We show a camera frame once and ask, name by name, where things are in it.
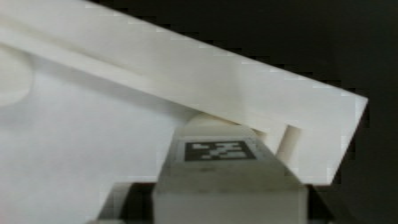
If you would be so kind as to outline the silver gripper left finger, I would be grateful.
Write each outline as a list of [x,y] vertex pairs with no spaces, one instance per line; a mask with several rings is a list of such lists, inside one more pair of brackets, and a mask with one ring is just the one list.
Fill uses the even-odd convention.
[[87,224],[154,224],[153,182],[115,183],[99,210]]

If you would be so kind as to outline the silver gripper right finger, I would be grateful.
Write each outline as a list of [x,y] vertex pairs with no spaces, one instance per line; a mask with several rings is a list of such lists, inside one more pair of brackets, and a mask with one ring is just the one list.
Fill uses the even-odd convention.
[[307,224],[346,224],[343,202],[327,186],[309,185]]

